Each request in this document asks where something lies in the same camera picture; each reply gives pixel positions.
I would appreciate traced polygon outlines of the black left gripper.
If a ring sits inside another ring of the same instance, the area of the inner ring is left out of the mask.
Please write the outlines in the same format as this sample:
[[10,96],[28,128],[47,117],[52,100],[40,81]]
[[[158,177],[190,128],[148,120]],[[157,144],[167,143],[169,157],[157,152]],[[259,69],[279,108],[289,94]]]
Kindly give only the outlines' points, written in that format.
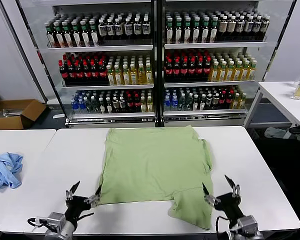
[[96,207],[100,201],[100,193],[102,186],[100,185],[96,190],[95,194],[89,198],[83,196],[76,196],[76,192],[80,181],[75,183],[70,190],[66,190],[66,206],[67,210],[65,211],[65,220],[71,222],[73,225],[78,223],[80,215],[83,211],[88,211],[91,207]]

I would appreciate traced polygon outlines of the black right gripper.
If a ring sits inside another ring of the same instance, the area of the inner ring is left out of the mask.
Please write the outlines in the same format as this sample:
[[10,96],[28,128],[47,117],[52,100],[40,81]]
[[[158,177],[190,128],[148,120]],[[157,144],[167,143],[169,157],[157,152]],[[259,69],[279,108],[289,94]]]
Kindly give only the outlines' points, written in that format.
[[218,197],[211,195],[202,183],[202,189],[204,193],[204,200],[211,206],[214,206],[215,210],[222,211],[231,222],[236,222],[238,219],[244,216],[239,205],[241,203],[240,197],[240,185],[235,184],[234,181],[227,175],[224,175],[228,184],[232,188],[232,193],[226,193]]

